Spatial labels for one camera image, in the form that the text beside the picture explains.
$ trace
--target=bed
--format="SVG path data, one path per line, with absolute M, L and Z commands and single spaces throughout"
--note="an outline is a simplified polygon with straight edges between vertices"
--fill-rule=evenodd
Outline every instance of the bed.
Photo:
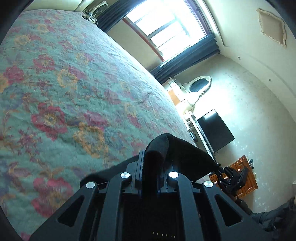
M 80 12 L 23 12 L 0 46 L 0 205 L 27 240 L 89 173 L 169 132 L 164 88 Z

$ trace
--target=wall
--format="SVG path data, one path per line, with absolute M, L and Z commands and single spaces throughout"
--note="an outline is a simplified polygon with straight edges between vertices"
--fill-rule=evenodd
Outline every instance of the wall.
M 34 10 L 34 9 L 56 9 L 56 10 L 65 10 L 65 11 L 74 11 L 82 0 L 34 0 L 25 11 Z M 91 0 L 86 0 L 80 11 L 83 11 Z
M 266 84 L 296 121 L 296 39 L 287 25 L 287 48 L 264 36 L 256 9 L 261 8 L 280 17 L 278 12 L 265 0 L 204 1 L 224 43 L 219 44 L 221 53 Z
M 199 118 L 215 109 L 235 140 L 219 150 L 217 161 L 229 165 L 243 155 L 253 158 L 259 189 L 247 195 L 254 212 L 269 211 L 292 197 L 296 180 L 296 125 L 279 99 L 253 74 L 216 55 L 176 76 L 187 82 L 211 75 L 212 85 L 195 105 Z
M 107 34 L 148 71 L 162 63 L 152 48 L 124 21 L 119 21 Z

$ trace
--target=curtain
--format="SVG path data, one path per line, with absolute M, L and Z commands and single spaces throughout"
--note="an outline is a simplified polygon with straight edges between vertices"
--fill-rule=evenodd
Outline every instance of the curtain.
M 97 17 L 98 27 L 107 33 L 131 10 L 145 0 L 118 0 Z
M 170 77 L 181 73 L 183 70 L 209 58 L 220 52 L 215 40 L 215 35 L 210 34 L 203 37 L 195 45 L 185 49 L 182 53 L 160 64 L 150 73 L 163 84 Z

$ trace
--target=wooden cabinet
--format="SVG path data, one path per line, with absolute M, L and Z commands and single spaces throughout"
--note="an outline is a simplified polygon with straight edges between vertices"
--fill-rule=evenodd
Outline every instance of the wooden cabinet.
M 252 169 L 251 169 L 251 167 L 250 167 L 250 165 L 249 165 L 249 163 L 247 161 L 246 156 L 242 156 L 235 163 L 230 165 L 230 167 L 237 170 L 237 171 L 242 170 L 244 167 L 247 167 L 249 169 L 249 174 L 248 174 L 248 178 L 247 178 L 247 181 L 246 181 L 246 185 L 244 187 L 242 187 L 241 189 L 239 189 L 239 191 L 237 193 L 237 196 L 239 198 L 247 195 L 248 193 L 250 193 L 250 192 L 252 192 L 252 191 L 254 191 L 255 189 L 258 188 L 255 177 L 254 177 L 254 174 L 253 174 Z M 211 179 L 212 182 L 218 181 L 218 178 L 217 178 L 217 176 L 215 174 L 211 175 L 210 179 Z

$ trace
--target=television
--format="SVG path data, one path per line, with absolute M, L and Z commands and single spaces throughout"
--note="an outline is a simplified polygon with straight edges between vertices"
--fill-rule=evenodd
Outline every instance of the television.
M 214 109 L 199 118 L 197 122 L 213 152 L 234 140 L 234 136 Z

